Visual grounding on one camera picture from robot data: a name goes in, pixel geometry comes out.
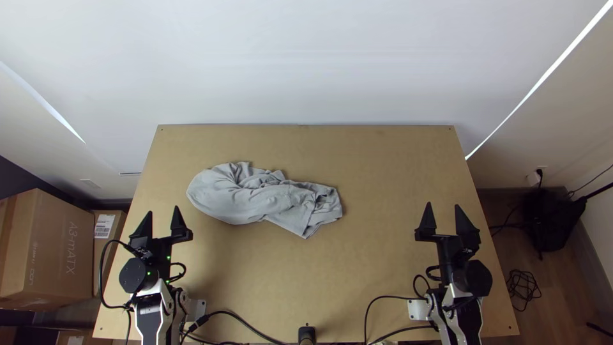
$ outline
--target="white wall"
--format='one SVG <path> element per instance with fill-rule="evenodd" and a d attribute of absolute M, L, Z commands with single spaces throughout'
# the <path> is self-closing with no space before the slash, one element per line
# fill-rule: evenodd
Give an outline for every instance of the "white wall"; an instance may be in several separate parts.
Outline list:
<path fill-rule="evenodd" d="M 142 169 L 161 123 L 452 124 L 468 152 L 604 2 L 12 1 L 0 61 L 115 175 Z M 80 188 L 41 159 L 21 165 Z"/>
<path fill-rule="evenodd" d="M 545 186 L 573 190 L 613 164 L 613 13 L 608 13 L 468 163 L 477 187 L 528 187 L 539 165 Z M 604 174 L 577 197 L 613 181 Z M 613 190 L 581 217 L 613 285 Z"/>
<path fill-rule="evenodd" d="M 136 178 L 118 177 L 1 70 L 0 104 L 0 155 L 77 197 L 132 198 Z M 104 188 L 87 187 L 82 178 Z"/>
<path fill-rule="evenodd" d="M 613 164 L 613 145 L 609 145 L 609 150 L 610 162 L 595 167 L 584 176 L 567 184 L 566 188 L 574 190 L 581 187 L 584 183 Z M 589 194 L 612 181 L 613 169 L 577 192 L 576 196 Z M 581 217 L 581 222 L 586 227 L 587 234 L 594 245 L 594 249 L 596 249 L 607 278 L 613 286 L 613 190 L 608 190 L 588 200 L 586 211 Z"/>

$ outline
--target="crumpled fabric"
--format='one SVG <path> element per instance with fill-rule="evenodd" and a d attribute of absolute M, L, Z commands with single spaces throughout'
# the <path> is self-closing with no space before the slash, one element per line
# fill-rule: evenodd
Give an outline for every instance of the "crumpled fabric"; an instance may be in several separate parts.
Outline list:
<path fill-rule="evenodd" d="M 205 169 L 187 188 L 200 211 L 229 224 L 267 220 L 307 239 L 323 224 L 343 216 L 335 188 L 288 180 L 281 170 L 225 163 Z"/>

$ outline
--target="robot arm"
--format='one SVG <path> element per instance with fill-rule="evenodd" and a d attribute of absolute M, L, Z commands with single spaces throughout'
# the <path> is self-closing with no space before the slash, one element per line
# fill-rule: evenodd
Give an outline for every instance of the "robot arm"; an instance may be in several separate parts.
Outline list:
<path fill-rule="evenodd" d="M 415 320 L 434 322 L 443 345 L 480 345 L 481 301 L 490 293 L 492 274 L 481 261 L 470 260 L 479 250 L 481 238 L 479 229 L 458 205 L 455 226 L 456 235 L 436 234 L 432 205 L 426 204 L 415 240 L 436 243 L 439 264 L 429 267 L 427 275 L 440 284 L 426 292 L 425 301 L 410 301 L 409 313 Z M 430 274 L 435 269 L 440 277 Z"/>
<path fill-rule="evenodd" d="M 170 277 L 172 246 L 193 238 L 177 206 L 170 230 L 170 236 L 153 238 L 153 214 L 149 211 L 130 235 L 128 245 L 135 257 L 119 273 L 121 287 L 132 294 L 142 345 L 178 345 L 181 325 L 204 314 L 206 307 L 205 301 L 191 300 L 185 290 L 171 285 L 182 276 Z"/>

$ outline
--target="cable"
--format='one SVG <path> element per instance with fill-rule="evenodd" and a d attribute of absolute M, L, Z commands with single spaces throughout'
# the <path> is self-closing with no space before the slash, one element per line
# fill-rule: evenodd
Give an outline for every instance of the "cable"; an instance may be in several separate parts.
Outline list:
<path fill-rule="evenodd" d="M 537 189 L 541 189 L 541 184 L 543 184 L 543 169 L 537 169 L 536 173 L 540 177 L 540 179 L 538 179 L 538 188 Z"/>
<path fill-rule="evenodd" d="M 226 310 L 218 310 L 218 311 L 215 311 L 215 312 L 212 312 L 211 314 L 209 314 L 209 318 L 212 317 L 212 316 L 215 316 L 215 315 L 219 315 L 219 314 L 225 314 L 225 315 L 228 315 L 228 316 L 232 316 L 234 319 L 236 319 L 237 321 L 242 323 L 243 326 L 249 328 L 251 330 L 251 332 L 259 335 L 261 338 L 266 339 L 269 342 L 272 342 L 273 344 L 276 344 L 276 345 L 286 345 L 286 343 L 278 341 L 275 338 L 272 338 L 272 337 L 270 337 L 270 336 L 268 336 L 268 335 L 258 331 L 255 327 L 253 327 L 252 325 L 249 325 L 249 323 L 247 321 L 245 321 L 243 318 L 241 318 L 240 316 L 238 316 L 237 314 L 235 314 L 233 312 L 229 312 L 229 311 L 226 311 Z"/>
<path fill-rule="evenodd" d="M 394 332 L 387 333 L 386 335 L 383 335 L 382 337 L 377 338 L 377 340 L 369 343 L 368 345 L 376 344 L 376 343 L 378 343 L 380 341 L 383 341 L 386 338 L 389 338 L 392 335 L 395 335 L 395 334 L 398 334 L 398 333 L 402 333 L 402 332 L 406 332 L 406 331 L 410 331 L 410 330 L 421 330 L 421 329 L 424 329 L 424 328 L 434 328 L 434 327 L 432 327 L 432 326 L 413 326 L 413 327 L 401 328 L 399 330 L 395 330 Z"/>
<path fill-rule="evenodd" d="M 121 244 L 124 249 L 126 249 L 128 252 L 132 254 L 135 254 L 136 251 L 133 248 L 131 248 L 129 245 L 123 243 L 122 241 L 110 240 L 107 243 L 105 243 L 104 247 L 102 248 L 102 254 L 100 255 L 100 266 L 98 267 L 98 290 L 99 290 L 98 294 L 100 295 L 100 302 L 102 303 L 102 305 L 104 305 L 104 307 L 108 309 L 123 309 L 128 314 L 128 331 L 126 333 L 126 342 L 125 342 L 125 344 L 128 345 L 128 340 L 130 339 L 130 329 L 132 328 L 132 316 L 130 315 L 130 313 L 133 311 L 132 307 L 130 306 L 130 304 L 132 303 L 132 298 L 130 298 L 124 305 L 108 305 L 107 302 L 104 300 L 104 287 L 103 287 L 104 281 L 102 280 L 102 268 L 104 267 L 104 258 L 106 256 L 107 249 L 111 243 Z"/>
<path fill-rule="evenodd" d="M 229 315 L 232 316 L 234 319 L 236 319 L 237 321 L 239 321 L 240 323 L 243 324 L 243 326 L 249 328 L 249 330 L 257 335 L 259 335 L 260 337 L 262 337 L 263 339 L 266 339 L 268 342 L 272 342 L 273 344 L 276 345 L 286 345 L 286 343 L 282 342 L 282 341 L 278 341 L 275 338 L 272 338 L 262 332 L 260 332 L 258 329 L 256 329 L 255 327 L 253 327 L 252 325 L 250 325 L 247 321 L 245 321 L 243 318 L 241 318 L 240 316 L 238 316 L 237 314 L 230 312 L 230 311 L 226 311 L 226 310 L 218 310 L 218 311 L 214 311 L 211 314 L 205 314 L 203 316 L 201 316 L 199 319 L 196 320 L 196 322 L 194 322 L 188 329 L 187 332 L 184 333 L 183 339 L 181 340 L 181 343 L 183 343 L 183 341 L 185 340 L 186 337 L 190 337 L 190 333 L 192 333 L 193 331 L 195 331 L 196 329 L 198 329 L 198 327 L 202 326 L 205 322 L 209 321 L 209 319 L 215 315 L 219 315 L 219 314 L 225 314 L 225 315 Z M 233 343 L 233 342 L 224 342 L 226 344 L 232 343 L 232 344 L 237 344 L 237 343 Z"/>
<path fill-rule="evenodd" d="M 437 277 L 435 275 L 430 274 L 430 272 L 434 271 L 434 270 L 438 270 L 440 269 L 439 265 L 436 266 L 429 266 L 428 268 L 426 268 L 426 275 L 428 276 L 428 278 L 434 280 L 435 282 L 440 282 L 441 278 Z"/>
<path fill-rule="evenodd" d="M 126 313 L 128 314 L 128 331 L 126 332 L 125 345 L 128 345 L 128 341 L 130 340 L 130 329 L 132 328 L 132 317 L 130 315 L 130 310 L 126 309 Z"/>
<path fill-rule="evenodd" d="M 511 209 L 511 211 L 509 212 L 509 214 L 506 216 L 504 223 L 500 226 L 490 226 L 490 229 L 498 229 L 497 231 L 494 231 L 494 233 L 492 234 L 492 237 L 496 236 L 499 232 L 501 232 L 505 227 L 517 227 L 519 224 L 508 224 L 509 219 L 511 219 L 511 216 L 513 215 L 513 213 L 515 213 L 515 211 L 517 211 L 519 209 L 519 207 L 521 206 L 521 204 L 517 205 L 516 207 L 514 207 L 513 209 Z"/>
<path fill-rule="evenodd" d="M 177 274 L 177 275 L 175 275 L 173 277 L 168 278 L 168 283 L 175 282 L 175 281 L 183 278 L 185 276 L 185 273 L 187 273 L 187 267 L 184 264 L 182 264 L 182 263 L 171 263 L 170 265 L 171 266 L 173 266 L 173 265 L 174 266 L 180 266 L 183 269 L 183 272 L 181 272 L 181 273 L 179 273 L 179 274 Z"/>
<path fill-rule="evenodd" d="M 586 323 L 586 326 L 588 326 L 589 328 L 592 328 L 593 330 L 597 330 L 597 331 L 599 331 L 600 333 L 602 333 L 604 335 L 608 335 L 609 337 L 613 338 L 613 333 L 611 333 L 611 332 L 609 332 L 607 330 L 604 330 L 602 327 L 600 327 L 598 325 L 595 325 L 595 324 L 593 324 L 591 322 L 588 322 L 588 323 Z"/>
<path fill-rule="evenodd" d="M 103 287 L 104 281 L 102 280 L 102 269 L 104 267 L 104 258 L 107 253 L 107 248 L 109 247 L 111 243 L 121 244 L 128 252 L 132 254 L 135 254 L 136 252 L 134 249 L 132 249 L 132 247 L 130 247 L 129 245 L 119 240 L 110 240 L 107 243 L 105 243 L 104 247 L 102 248 L 102 254 L 100 255 L 100 266 L 98 267 L 98 290 L 99 290 L 99 295 L 100 295 L 100 302 L 102 302 L 102 305 L 104 305 L 108 309 L 125 309 L 125 310 L 132 309 L 130 307 L 130 302 L 132 301 L 132 299 L 130 299 L 124 305 L 108 305 L 107 302 L 104 300 L 104 287 Z"/>
<path fill-rule="evenodd" d="M 201 342 L 203 344 L 208 344 L 208 345 L 243 345 L 240 342 L 234 342 L 234 341 L 222 341 L 222 342 L 206 341 L 204 339 L 196 338 L 193 335 L 189 335 L 189 334 L 186 335 L 183 332 L 181 334 L 185 335 L 186 337 L 188 337 L 189 339 L 193 341 Z"/>
<path fill-rule="evenodd" d="M 602 174 L 604 174 L 605 172 L 611 170 L 611 168 L 613 168 L 613 164 L 611 164 L 608 168 L 606 168 L 605 170 L 603 170 L 600 174 L 596 175 L 593 179 L 589 180 L 588 182 L 586 182 L 584 185 L 582 185 L 581 187 L 575 189 L 575 190 L 571 190 L 568 193 L 566 193 L 566 196 L 568 199 L 570 199 L 571 197 L 575 196 L 575 193 L 578 192 L 579 190 L 583 189 L 585 186 L 587 186 L 588 184 L 592 183 L 595 179 L 599 178 Z"/>
<path fill-rule="evenodd" d="M 417 287 L 415 285 L 415 283 L 417 282 L 417 278 L 422 278 L 423 281 L 426 282 L 426 286 L 428 286 L 428 290 L 431 289 L 430 283 L 428 283 L 428 279 L 426 279 L 426 277 L 422 276 L 421 274 L 418 274 L 415 277 L 413 277 L 413 292 L 415 292 L 415 295 L 417 295 L 419 298 L 421 298 L 422 300 L 425 300 L 426 298 L 417 291 Z"/>
<path fill-rule="evenodd" d="M 466 300 L 463 300 L 463 301 L 458 302 L 456 304 L 452 304 L 452 305 L 450 305 L 448 307 L 441 307 L 441 309 L 444 310 L 444 311 L 452 311 L 452 310 L 454 311 L 455 309 L 462 308 L 463 306 L 467 305 L 468 303 L 471 303 L 472 301 L 474 301 L 476 299 L 477 299 L 477 297 L 472 296 L 472 297 L 469 297 Z"/>
<path fill-rule="evenodd" d="M 417 280 L 417 276 L 415 276 L 415 278 L 413 278 L 413 288 L 415 288 L 415 281 Z M 368 307 L 366 308 L 366 314 L 364 314 L 364 344 L 366 344 L 366 341 L 368 340 L 366 337 L 366 324 L 368 321 L 368 312 L 370 310 L 370 306 L 376 301 L 376 300 L 380 300 L 381 298 L 395 298 L 397 300 L 405 300 L 405 301 L 409 301 L 409 300 L 425 300 L 424 297 L 401 297 L 401 296 L 391 296 L 391 295 L 383 295 L 383 296 L 379 296 L 379 297 L 375 297 L 372 301 L 370 301 L 370 303 L 368 304 Z"/>
<path fill-rule="evenodd" d="M 506 285 L 510 297 L 516 296 L 517 298 L 525 301 L 522 309 L 519 309 L 513 305 L 513 308 L 519 312 L 523 312 L 526 309 L 528 302 L 543 296 L 541 289 L 539 289 L 538 284 L 536 283 L 534 275 L 529 271 L 511 270 L 509 272 L 509 279 L 506 280 Z M 525 293 L 522 293 L 523 291 L 520 291 L 518 288 L 524 289 Z"/>

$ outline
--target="wooden table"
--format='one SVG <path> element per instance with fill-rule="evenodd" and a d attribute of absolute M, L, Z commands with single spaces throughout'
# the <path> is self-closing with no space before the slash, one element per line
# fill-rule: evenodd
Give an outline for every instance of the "wooden table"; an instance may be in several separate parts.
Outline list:
<path fill-rule="evenodd" d="M 241 160 L 281 169 L 295 181 L 336 187 L 343 218 L 303 240 L 269 222 L 231 226 L 190 204 L 185 192 L 198 172 Z M 284 342 L 296 342 L 298 327 L 306 323 L 317 328 L 318 341 L 361 342 L 368 302 L 379 295 L 414 296 L 413 277 L 438 263 L 433 243 L 414 240 L 427 201 L 439 233 L 455 234 L 454 204 L 481 229 L 476 258 L 494 277 L 483 301 L 482 336 L 518 334 L 453 127 L 159 126 L 121 239 L 128 241 L 149 210 L 154 236 L 167 236 L 178 205 L 193 241 L 173 248 L 172 260 L 188 268 L 177 286 L 192 298 L 205 298 L 208 311 L 230 309 Z M 105 291 L 108 303 L 128 299 L 116 277 L 129 257 L 117 251 Z M 409 319 L 405 302 L 379 300 L 370 311 L 368 338 L 420 324 Z M 102 307 L 95 337 L 122 339 L 126 327 L 123 311 Z M 225 315 L 211 318 L 196 334 L 209 341 L 264 342 Z M 134 323 L 130 338 L 139 339 Z M 438 334 L 414 330 L 391 339 L 438 339 Z"/>

